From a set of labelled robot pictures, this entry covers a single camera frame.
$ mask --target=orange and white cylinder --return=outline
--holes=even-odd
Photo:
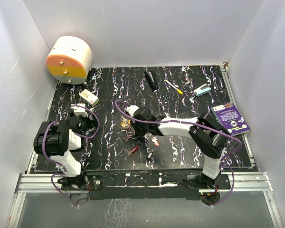
[[[60,37],[49,53],[46,64],[57,80],[72,85],[86,81],[93,55],[90,47],[77,37]]]

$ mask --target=white robotic arm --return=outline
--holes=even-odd
[[[84,123],[80,118],[89,121],[88,114],[84,108],[72,107],[74,113],[67,120],[61,120],[58,125],[53,125],[46,138],[46,154],[47,156],[61,164],[60,169],[64,171],[65,180],[69,184],[83,185],[86,180],[82,176],[82,165],[76,161],[72,155],[72,151],[80,151],[83,148],[83,141],[80,136],[76,135],[72,129],[80,129]],[[51,122],[43,122],[34,140],[34,150],[37,154],[43,156],[42,141],[45,130]]]
[[[190,124],[199,123],[201,125],[229,134],[228,131],[209,114],[202,114],[200,117],[188,119],[176,119],[164,116],[156,118],[145,107],[139,108],[135,105],[127,107],[126,111],[131,117],[142,121],[170,121],[169,123],[159,124],[133,121],[132,126],[135,129],[135,134],[137,136],[143,136],[149,132],[153,135],[160,136],[180,135],[192,138],[199,146],[201,151],[205,154],[205,163],[202,176],[204,177],[207,186],[214,187],[216,185],[217,179],[221,173],[220,161],[223,157],[223,150],[227,145],[228,139],[220,134],[205,131],[204,129],[192,126],[192,124]]]

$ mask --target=book cover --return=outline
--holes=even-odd
[[[232,102],[211,108],[216,119],[231,135],[238,135],[250,130],[244,118]]]

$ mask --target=orange stripe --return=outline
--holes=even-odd
[[[47,57],[46,63],[48,66],[80,67],[84,69],[78,60],[65,55],[50,55]]]

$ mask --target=black tabletop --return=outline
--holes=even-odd
[[[144,77],[145,70],[156,73],[159,88],[153,92]],[[179,95],[164,80],[167,79],[184,92]],[[203,84],[211,91],[199,97],[193,91]],[[99,104],[94,112],[100,120],[100,130],[95,138],[86,140],[85,151],[75,152],[74,157],[86,170],[128,170],[202,168],[204,155],[191,138],[180,136],[157,136],[159,147],[151,141],[152,136],[130,139],[125,142],[121,132],[122,115],[114,106],[116,99],[129,105],[146,106],[155,116],[167,115],[173,118],[193,118],[201,113],[210,113],[211,107],[230,101],[219,66],[171,66],[171,67],[125,67],[96,68],[90,71],[87,85],[68,85],[58,82],[49,113],[49,120],[66,119],[71,104],[84,103],[79,93],[84,89],[98,96]],[[132,157],[125,151],[138,146]],[[228,151],[238,144],[228,143]],[[153,159],[147,161],[147,153],[153,151]],[[233,167],[250,167],[245,146],[229,158]],[[54,164],[38,157],[35,172],[55,171]]]

